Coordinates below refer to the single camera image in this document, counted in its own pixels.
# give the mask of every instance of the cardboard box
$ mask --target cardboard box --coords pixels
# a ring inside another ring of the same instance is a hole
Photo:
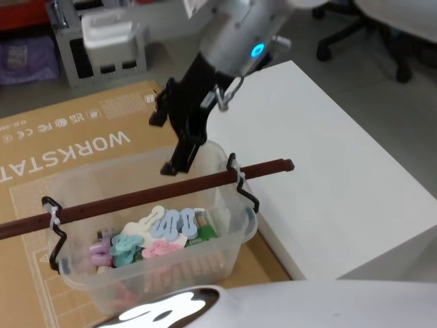
[[[141,82],[0,120],[1,222],[43,213],[40,199],[65,169],[174,145],[168,123],[148,124],[159,89]],[[50,270],[45,231],[0,241],[0,259],[2,327],[82,328],[104,318],[86,293]],[[257,235],[243,245],[234,272],[220,284],[286,279]]]

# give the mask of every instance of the white desk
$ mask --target white desk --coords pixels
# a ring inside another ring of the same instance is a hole
[[[249,184],[294,279],[397,279],[437,235],[437,201],[291,61],[249,77],[208,136],[242,165],[293,160]]]

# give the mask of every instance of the transparent storage container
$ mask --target transparent storage container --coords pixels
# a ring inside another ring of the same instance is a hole
[[[223,149],[208,142],[200,148],[189,174],[161,176],[160,169],[173,150],[160,148],[66,171],[54,179],[50,196],[66,208],[226,170]],[[167,210],[206,209],[218,238],[97,273],[88,247],[98,240],[98,232],[120,233],[128,222],[138,222],[156,205]],[[241,244],[256,233],[257,222],[253,204],[236,191],[236,184],[229,184],[60,227],[68,235],[58,257],[62,279],[72,288],[86,291],[103,313],[111,314],[179,288],[227,277]],[[49,249],[57,239],[49,233]]]

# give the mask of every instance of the blue led light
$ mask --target blue led light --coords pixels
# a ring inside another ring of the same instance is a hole
[[[252,49],[251,57],[256,58],[259,55],[261,55],[265,46],[266,45],[264,43],[260,43],[260,44],[257,44],[256,46],[254,46]]]

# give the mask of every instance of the office chair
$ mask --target office chair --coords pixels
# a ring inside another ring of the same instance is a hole
[[[406,58],[410,46],[406,35],[403,33],[393,35],[392,29],[389,26],[366,17],[353,1],[348,1],[348,3],[348,5],[327,3],[321,7],[313,9],[313,17],[317,20],[323,19],[325,11],[327,10],[338,14],[358,17],[358,20],[353,22],[350,26],[319,41],[316,55],[317,59],[321,62],[327,62],[330,60],[333,57],[333,53],[329,46],[348,38],[357,31],[360,31],[363,28],[377,29],[382,36],[387,51],[397,64],[396,79],[400,83],[406,83],[411,80],[412,72]]]

